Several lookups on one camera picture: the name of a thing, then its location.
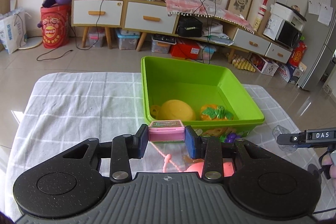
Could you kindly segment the white red cardboard box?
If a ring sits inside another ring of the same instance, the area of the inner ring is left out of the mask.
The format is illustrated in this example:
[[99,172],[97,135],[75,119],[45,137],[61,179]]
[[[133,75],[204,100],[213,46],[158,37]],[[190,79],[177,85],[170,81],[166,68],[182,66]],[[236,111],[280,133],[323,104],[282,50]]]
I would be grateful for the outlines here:
[[251,56],[249,57],[249,61],[261,74],[267,76],[273,77],[279,68],[279,65],[273,60],[265,59],[264,57],[256,53],[251,54]]

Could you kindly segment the clear storage box blue lid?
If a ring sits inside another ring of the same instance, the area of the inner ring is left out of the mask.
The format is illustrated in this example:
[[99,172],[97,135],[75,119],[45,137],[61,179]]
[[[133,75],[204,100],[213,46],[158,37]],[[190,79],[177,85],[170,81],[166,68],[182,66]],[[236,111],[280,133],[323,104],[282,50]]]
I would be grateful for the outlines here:
[[138,40],[140,38],[139,32],[131,32],[121,28],[116,28],[115,33],[119,50],[136,49]]

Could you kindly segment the white microwave oven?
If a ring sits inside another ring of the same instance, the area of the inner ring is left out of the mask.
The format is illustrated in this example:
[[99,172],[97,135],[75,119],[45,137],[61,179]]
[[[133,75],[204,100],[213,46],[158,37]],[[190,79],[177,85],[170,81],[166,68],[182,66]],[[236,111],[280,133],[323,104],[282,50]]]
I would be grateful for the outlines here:
[[283,18],[271,14],[263,35],[286,47],[294,49],[302,36],[302,32]]

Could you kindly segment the clear storage box pink lid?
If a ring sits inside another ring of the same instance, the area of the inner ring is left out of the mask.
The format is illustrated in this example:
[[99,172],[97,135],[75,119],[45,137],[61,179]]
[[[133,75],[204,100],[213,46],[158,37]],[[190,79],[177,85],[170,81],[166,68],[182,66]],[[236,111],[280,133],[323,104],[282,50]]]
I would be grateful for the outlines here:
[[86,46],[101,48],[104,45],[105,41],[106,41],[105,28],[92,27],[89,29],[86,40]]

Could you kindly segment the pink toy box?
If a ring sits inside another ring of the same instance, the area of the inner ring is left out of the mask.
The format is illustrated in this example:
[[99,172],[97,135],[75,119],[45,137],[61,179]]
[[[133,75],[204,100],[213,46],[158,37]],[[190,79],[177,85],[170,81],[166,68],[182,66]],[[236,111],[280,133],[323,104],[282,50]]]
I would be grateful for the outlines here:
[[184,141],[185,126],[180,120],[153,121],[148,134],[151,142]]

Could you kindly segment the pink gourd toy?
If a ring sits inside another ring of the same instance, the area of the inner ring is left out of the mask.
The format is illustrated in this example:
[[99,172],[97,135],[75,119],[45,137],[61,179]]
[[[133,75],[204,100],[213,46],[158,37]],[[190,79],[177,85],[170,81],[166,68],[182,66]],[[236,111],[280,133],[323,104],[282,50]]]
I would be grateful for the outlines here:
[[[172,155],[170,153],[163,153],[154,143],[151,143],[153,148],[163,157],[163,167],[162,172],[167,172],[168,165],[172,165],[178,172],[182,172],[182,170],[179,168],[179,166],[172,161]],[[185,159],[187,160],[187,163],[189,164],[188,168],[185,170],[185,172],[197,172],[198,175],[201,177],[204,167],[204,160],[203,159],[196,159],[193,160],[190,157],[186,156]],[[234,165],[231,161],[227,161],[223,163],[223,172],[224,177],[231,177],[235,170]]]

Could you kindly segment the purple toy grapes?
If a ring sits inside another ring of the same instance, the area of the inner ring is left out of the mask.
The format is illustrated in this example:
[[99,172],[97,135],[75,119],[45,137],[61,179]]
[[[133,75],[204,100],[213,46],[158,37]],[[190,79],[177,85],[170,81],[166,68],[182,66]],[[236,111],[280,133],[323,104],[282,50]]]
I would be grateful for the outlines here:
[[227,135],[222,135],[220,141],[223,143],[233,143],[236,139],[241,139],[242,136],[236,133],[229,133]]

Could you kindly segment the yellow toy bowl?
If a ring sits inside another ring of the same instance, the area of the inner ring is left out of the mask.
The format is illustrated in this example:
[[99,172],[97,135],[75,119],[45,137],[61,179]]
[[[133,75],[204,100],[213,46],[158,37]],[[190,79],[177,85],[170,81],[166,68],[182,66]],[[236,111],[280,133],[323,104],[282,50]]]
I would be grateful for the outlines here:
[[152,105],[150,114],[159,121],[195,121],[196,114],[190,105],[181,100],[168,100],[161,106]]

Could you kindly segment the pink table runner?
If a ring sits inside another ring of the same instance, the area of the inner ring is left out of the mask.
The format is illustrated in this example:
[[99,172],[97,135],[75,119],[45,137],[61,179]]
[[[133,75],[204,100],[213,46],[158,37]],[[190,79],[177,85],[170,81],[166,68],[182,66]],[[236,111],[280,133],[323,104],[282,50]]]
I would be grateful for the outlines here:
[[255,32],[247,20],[234,14],[233,12],[223,10],[215,4],[206,4],[193,0],[164,1],[166,3],[167,12],[169,14],[194,15],[215,18],[217,20],[222,20],[240,26],[242,29],[252,34]]

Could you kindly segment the white printer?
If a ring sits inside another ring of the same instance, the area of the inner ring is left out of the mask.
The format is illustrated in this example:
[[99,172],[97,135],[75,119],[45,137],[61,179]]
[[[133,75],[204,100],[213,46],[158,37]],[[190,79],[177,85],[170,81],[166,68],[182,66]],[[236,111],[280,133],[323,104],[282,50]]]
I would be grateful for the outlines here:
[[306,18],[302,16],[300,12],[279,2],[271,5],[270,13],[275,14],[288,22],[292,22],[294,19],[300,22],[306,22]]

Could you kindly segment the green plastic bin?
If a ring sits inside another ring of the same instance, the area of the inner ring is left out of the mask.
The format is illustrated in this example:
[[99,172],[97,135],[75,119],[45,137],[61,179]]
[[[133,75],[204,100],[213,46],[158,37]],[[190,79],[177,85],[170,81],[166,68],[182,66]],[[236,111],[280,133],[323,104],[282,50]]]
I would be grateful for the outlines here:
[[[152,106],[163,106],[169,100],[180,100],[195,112],[195,120],[183,121],[203,132],[220,128],[233,129],[247,136],[264,123],[264,114],[245,87],[226,67],[146,56],[141,60],[143,115],[150,124]],[[203,121],[201,108],[206,105],[224,106],[232,120]]]

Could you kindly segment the long wooden tv cabinet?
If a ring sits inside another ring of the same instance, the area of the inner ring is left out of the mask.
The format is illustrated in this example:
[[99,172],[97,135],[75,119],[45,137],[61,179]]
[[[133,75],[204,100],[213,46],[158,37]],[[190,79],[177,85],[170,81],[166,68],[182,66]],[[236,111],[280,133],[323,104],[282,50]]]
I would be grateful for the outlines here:
[[291,49],[273,42],[255,31],[253,34],[240,26],[215,18],[194,15],[169,14],[165,1],[127,0],[124,29],[148,34],[176,34],[180,16],[193,16],[203,23],[202,36],[199,38],[240,51],[256,53],[272,60],[286,63],[291,56]]

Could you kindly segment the red flat box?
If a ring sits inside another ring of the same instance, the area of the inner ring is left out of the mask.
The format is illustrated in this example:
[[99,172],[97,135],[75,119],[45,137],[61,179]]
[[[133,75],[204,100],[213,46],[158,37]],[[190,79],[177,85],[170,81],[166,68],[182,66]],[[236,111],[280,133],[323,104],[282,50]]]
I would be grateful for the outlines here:
[[196,60],[200,52],[200,46],[197,42],[188,39],[177,39],[176,44],[171,46],[170,53],[172,57],[181,59]]

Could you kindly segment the white paper bag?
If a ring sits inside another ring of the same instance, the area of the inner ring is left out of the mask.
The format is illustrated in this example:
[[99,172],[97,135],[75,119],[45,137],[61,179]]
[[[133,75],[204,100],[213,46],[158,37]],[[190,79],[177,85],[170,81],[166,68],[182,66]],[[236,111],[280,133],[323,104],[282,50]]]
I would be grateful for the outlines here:
[[1,43],[8,54],[12,54],[27,41],[25,11],[19,7],[6,14],[1,14]]

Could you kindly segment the black bag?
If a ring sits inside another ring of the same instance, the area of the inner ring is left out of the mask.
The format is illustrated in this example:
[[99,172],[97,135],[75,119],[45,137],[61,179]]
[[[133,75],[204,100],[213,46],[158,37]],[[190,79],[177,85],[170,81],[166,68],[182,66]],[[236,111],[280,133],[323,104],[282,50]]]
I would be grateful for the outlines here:
[[176,34],[181,37],[202,36],[203,23],[193,16],[180,16],[177,24]]

